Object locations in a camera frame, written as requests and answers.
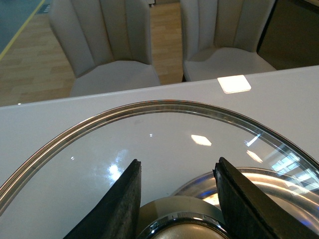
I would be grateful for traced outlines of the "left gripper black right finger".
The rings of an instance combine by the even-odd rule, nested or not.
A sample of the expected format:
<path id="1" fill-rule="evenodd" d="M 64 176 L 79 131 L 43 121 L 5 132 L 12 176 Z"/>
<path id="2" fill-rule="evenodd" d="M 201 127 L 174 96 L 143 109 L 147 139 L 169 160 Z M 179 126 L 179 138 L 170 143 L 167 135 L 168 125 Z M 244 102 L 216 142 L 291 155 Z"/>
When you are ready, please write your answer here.
<path id="1" fill-rule="evenodd" d="M 226 226 L 240 239 L 289 239 L 289 214 L 224 157 L 213 170 Z"/>

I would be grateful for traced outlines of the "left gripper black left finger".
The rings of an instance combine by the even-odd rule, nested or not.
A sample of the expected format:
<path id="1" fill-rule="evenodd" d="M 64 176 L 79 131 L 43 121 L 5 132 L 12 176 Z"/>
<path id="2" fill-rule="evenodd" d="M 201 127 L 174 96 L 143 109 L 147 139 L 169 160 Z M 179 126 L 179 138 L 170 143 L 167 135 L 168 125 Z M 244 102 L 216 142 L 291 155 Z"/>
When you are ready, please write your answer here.
<path id="1" fill-rule="evenodd" d="M 66 239 L 134 239 L 141 203 L 141 162 L 134 159 Z"/>

